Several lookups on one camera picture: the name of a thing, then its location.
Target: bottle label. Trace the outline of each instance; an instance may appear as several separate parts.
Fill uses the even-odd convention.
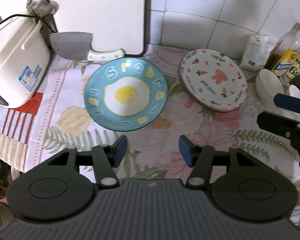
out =
[[[298,53],[288,49],[285,54],[279,59],[279,61],[271,69],[276,76],[280,77],[283,73],[291,67],[291,64],[295,62],[298,57]]]
[[[300,60],[297,58],[297,60],[291,64],[291,67],[287,72],[284,73],[289,79],[293,79],[298,72],[300,71]]]

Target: rice cooker label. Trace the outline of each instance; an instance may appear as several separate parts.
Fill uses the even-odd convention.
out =
[[[25,69],[23,70],[22,74],[20,75],[19,80],[25,86],[25,88],[29,92],[31,92],[32,89],[34,88],[34,85],[38,81],[38,78],[34,75],[32,70],[28,66],[26,66]]]
[[[37,65],[37,67],[35,68],[33,74],[38,77],[41,73],[41,68],[40,68],[40,65]]]

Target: plastic bag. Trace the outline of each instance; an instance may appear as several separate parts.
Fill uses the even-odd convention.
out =
[[[246,50],[239,60],[239,67],[251,71],[262,69],[276,43],[275,38],[266,35],[250,35]]]

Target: blue plate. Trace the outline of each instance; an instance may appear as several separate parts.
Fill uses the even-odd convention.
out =
[[[110,61],[92,74],[84,91],[88,113],[113,131],[133,131],[151,123],[167,102],[160,70],[139,58]]]

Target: stacked plates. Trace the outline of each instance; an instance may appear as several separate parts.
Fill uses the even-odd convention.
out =
[[[233,111],[247,96],[247,81],[241,69],[229,57],[214,50],[189,52],[181,62],[180,76],[188,92],[214,111]]]

